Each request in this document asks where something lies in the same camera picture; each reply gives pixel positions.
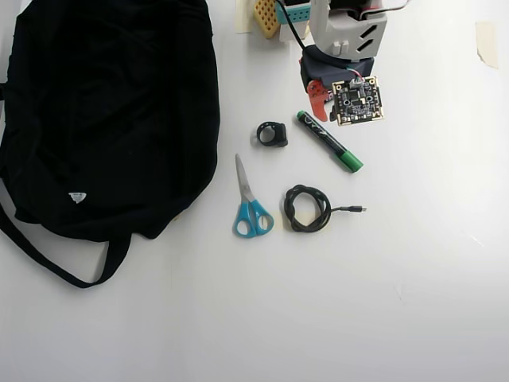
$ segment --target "teal lego piece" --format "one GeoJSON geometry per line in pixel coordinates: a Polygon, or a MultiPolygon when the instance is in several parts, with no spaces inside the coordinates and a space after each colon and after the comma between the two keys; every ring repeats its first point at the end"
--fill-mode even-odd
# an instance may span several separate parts
{"type": "MultiPolygon", "coordinates": [[[[286,12],[292,22],[308,21],[311,15],[311,4],[299,4],[298,6],[286,6],[286,12]]],[[[280,24],[288,24],[283,9],[276,2],[276,18],[280,24]]]]}

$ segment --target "black rubber ring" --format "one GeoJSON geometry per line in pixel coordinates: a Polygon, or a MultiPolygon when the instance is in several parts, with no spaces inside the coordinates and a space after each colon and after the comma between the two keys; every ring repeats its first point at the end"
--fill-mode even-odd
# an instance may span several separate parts
{"type": "Polygon", "coordinates": [[[258,137],[259,142],[267,147],[284,147],[288,145],[288,140],[286,139],[286,126],[284,123],[264,122],[258,126],[256,136],[258,137]],[[269,142],[264,142],[262,141],[261,135],[262,131],[264,131],[267,127],[274,131],[274,138],[269,142]]]}

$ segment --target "blue scissors handle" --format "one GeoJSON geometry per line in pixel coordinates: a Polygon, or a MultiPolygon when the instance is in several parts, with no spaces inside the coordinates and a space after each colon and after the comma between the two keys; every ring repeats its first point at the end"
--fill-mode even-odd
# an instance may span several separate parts
{"type": "Polygon", "coordinates": [[[274,227],[274,218],[262,207],[261,204],[257,200],[254,200],[252,202],[243,202],[240,205],[239,208],[239,215],[237,216],[237,219],[235,220],[235,231],[237,232],[237,235],[244,237],[244,238],[251,238],[256,236],[265,235],[268,233],[272,228],[274,227]],[[251,215],[251,210],[254,213],[254,219],[251,215]],[[263,229],[262,225],[260,224],[260,220],[262,218],[267,219],[268,221],[268,227],[266,229],[263,229]],[[242,233],[239,230],[239,224],[241,222],[245,222],[248,227],[247,233],[242,233]]]}

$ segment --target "marker cap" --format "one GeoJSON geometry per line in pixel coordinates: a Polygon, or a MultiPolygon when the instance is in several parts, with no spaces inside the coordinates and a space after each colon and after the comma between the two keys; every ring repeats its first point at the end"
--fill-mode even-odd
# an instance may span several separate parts
{"type": "Polygon", "coordinates": [[[359,159],[357,159],[357,157],[354,154],[352,154],[351,151],[347,151],[346,153],[344,153],[341,156],[338,155],[338,158],[353,173],[356,173],[357,171],[359,171],[362,168],[362,166],[364,166],[364,164],[359,159]]]}

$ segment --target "red component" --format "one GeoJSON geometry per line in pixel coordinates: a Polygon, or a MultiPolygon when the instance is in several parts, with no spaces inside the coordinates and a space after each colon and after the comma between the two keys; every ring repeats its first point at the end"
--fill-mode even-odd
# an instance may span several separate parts
{"type": "Polygon", "coordinates": [[[325,113],[325,101],[328,100],[328,90],[324,87],[320,80],[309,82],[308,87],[309,102],[313,114],[322,122],[327,122],[327,114],[325,113]]]}

